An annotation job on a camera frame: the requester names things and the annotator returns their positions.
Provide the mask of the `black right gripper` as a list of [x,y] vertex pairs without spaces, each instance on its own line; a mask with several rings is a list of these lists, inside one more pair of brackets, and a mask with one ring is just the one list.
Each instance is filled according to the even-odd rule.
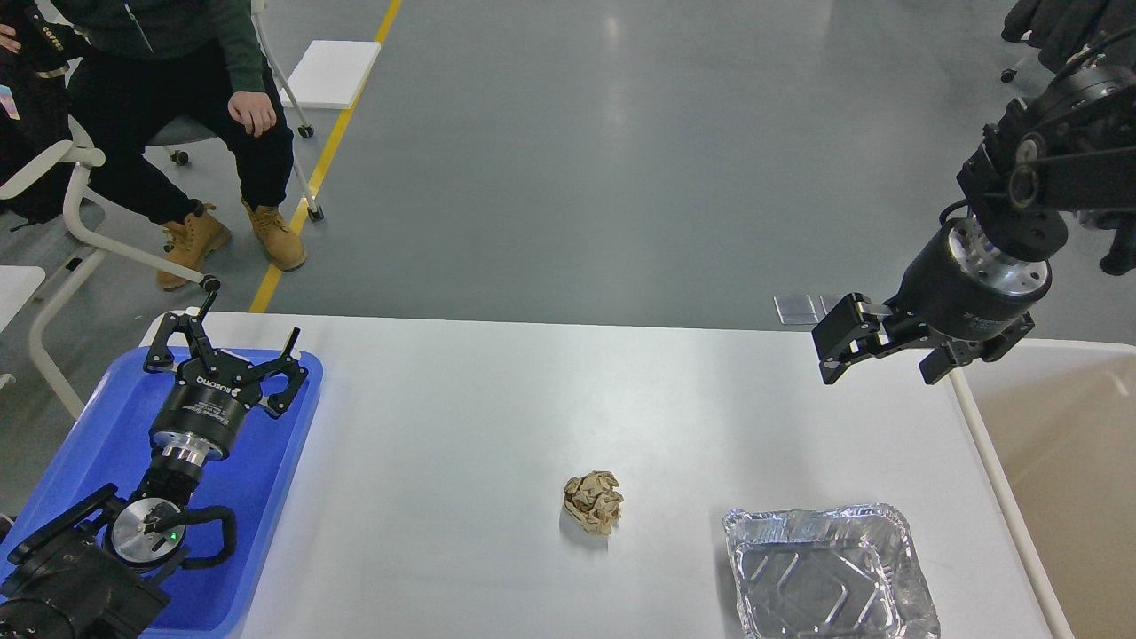
[[852,365],[926,349],[926,384],[974,360],[1000,360],[1036,327],[1030,314],[1052,287],[1046,260],[999,250],[977,221],[949,221],[907,268],[897,294],[874,304],[846,294],[811,330],[824,384]]

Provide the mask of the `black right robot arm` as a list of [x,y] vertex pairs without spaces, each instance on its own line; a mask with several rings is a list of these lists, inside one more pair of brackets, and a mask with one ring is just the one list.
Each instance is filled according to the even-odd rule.
[[846,294],[815,327],[824,383],[853,364],[925,349],[934,384],[974,360],[999,360],[1035,326],[1030,307],[1052,287],[1050,258],[1067,242],[1063,213],[1113,232],[1100,268],[1133,268],[1133,70],[1105,49],[1133,27],[1075,53],[1034,99],[1014,99],[983,128],[958,172],[962,200],[907,268],[897,294]]

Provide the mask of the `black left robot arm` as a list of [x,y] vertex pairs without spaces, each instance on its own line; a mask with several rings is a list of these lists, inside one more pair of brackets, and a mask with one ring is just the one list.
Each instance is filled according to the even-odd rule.
[[101,384],[3,545],[5,638],[222,636],[248,609],[323,370],[168,312]]

